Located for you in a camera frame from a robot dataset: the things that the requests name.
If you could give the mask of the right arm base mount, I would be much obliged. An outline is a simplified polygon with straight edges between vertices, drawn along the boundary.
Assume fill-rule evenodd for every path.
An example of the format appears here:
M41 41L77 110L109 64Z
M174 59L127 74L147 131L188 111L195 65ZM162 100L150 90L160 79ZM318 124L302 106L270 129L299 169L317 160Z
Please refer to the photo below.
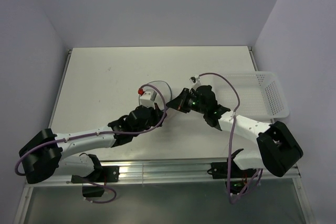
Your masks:
M232 163L230 170L231 179L238 179L230 182L230 192L238 194L247 184L248 179L252 178L256 169L241 170L235 163ZM212 176L212 179L227 179L228 163L227 162L213 162L207 173Z

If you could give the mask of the white mesh laundry bag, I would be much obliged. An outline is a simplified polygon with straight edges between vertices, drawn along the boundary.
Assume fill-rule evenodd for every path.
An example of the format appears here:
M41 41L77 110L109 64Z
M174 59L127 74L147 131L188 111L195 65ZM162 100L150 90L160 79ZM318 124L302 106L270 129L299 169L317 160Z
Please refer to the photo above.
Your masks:
M172 89L165 81L152 81L147 83L147 85L143 85L141 88L144 90L153 89L157 92L155 104L157 104L161 110L164 110L166 103L173 99Z

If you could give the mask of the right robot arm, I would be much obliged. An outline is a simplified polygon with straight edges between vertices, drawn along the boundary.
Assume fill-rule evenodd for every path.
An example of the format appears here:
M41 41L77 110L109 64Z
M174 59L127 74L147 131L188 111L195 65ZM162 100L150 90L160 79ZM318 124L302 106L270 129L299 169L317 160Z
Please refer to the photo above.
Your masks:
M210 85L185 88L166 106L183 113L198 112L209 126L237 134L257 146L256 151L240 148L228 158L227 170L234 177L251 169L266 169L282 177L303 157L302 148L284 123L259 122L234 113L218 103Z

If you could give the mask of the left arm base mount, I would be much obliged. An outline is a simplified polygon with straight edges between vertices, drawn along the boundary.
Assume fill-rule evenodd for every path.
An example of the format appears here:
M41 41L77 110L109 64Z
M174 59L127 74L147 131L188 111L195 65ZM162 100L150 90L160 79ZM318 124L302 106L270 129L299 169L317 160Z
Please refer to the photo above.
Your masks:
M87 177L72 175L72 184L82 184L82 196L86 201L95 204L106 204L112 202L117 197L117 192L108 185L116 183L119 180L119 166L102 166L101 169L94 171ZM112 198L108 200L99 200L104 193L111 192Z

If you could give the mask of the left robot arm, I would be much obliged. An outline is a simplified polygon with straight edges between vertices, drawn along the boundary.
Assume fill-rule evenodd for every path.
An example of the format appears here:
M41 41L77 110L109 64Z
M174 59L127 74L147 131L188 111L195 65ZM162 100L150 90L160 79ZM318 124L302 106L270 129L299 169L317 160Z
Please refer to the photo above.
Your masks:
M113 148L130 143L133 138L162 126L167 109L140 105L128 115L91 131L56 134L52 129L38 132L20 151L15 173L29 184L49 179L61 162L78 153L99 148Z

